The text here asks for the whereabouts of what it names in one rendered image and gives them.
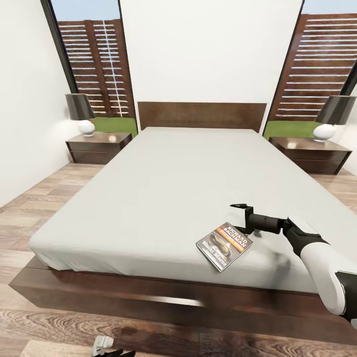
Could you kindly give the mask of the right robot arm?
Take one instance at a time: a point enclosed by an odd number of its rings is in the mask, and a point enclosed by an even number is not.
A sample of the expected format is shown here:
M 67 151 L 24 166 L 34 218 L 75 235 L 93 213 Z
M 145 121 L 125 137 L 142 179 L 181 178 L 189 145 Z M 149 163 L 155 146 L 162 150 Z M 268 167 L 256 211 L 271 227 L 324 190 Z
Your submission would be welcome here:
M 247 204 L 231 207 L 244 209 L 245 228 L 234 226 L 243 234 L 260 231 L 287 237 L 293 252 L 306 267 L 324 305 L 335 315 L 342 316 L 357 330 L 357 263 L 351 261 L 322 239 L 304 219 L 287 219 L 255 214 Z

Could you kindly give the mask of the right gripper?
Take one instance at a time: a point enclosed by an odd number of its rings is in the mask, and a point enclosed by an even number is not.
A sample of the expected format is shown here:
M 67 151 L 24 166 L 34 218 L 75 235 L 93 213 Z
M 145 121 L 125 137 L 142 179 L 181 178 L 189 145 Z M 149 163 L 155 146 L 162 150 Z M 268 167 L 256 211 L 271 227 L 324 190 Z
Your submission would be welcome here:
M 247 206 L 247 204 L 233 204 L 231 207 L 244 209 L 245 211 L 245 228 L 234 226 L 241 233 L 251 235 L 254 230 L 266 231 L 265 222 L 267 216 L 255 214 L 253 207 Z

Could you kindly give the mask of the hardback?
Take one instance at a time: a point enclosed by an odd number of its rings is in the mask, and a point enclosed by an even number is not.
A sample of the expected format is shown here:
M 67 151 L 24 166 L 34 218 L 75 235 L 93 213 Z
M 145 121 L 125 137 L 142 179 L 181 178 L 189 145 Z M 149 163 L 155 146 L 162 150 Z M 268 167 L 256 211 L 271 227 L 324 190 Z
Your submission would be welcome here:
M 220 273 L 250 248 L 252 243 L 231 223 L 226 222 L 196 242 L 196 246 Z

